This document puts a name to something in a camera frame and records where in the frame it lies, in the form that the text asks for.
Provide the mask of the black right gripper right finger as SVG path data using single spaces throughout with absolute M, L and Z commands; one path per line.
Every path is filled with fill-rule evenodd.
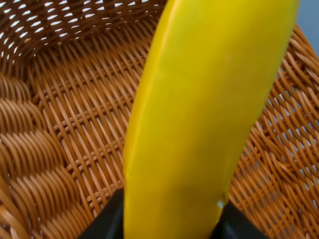
M 211 239 L 267 239 L 247 217 L 229 201 L 223 208 Z

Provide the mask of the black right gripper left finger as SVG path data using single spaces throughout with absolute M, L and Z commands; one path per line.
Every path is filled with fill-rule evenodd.
M 80 239 L 123 239 L 124 190 L 116 190 Z

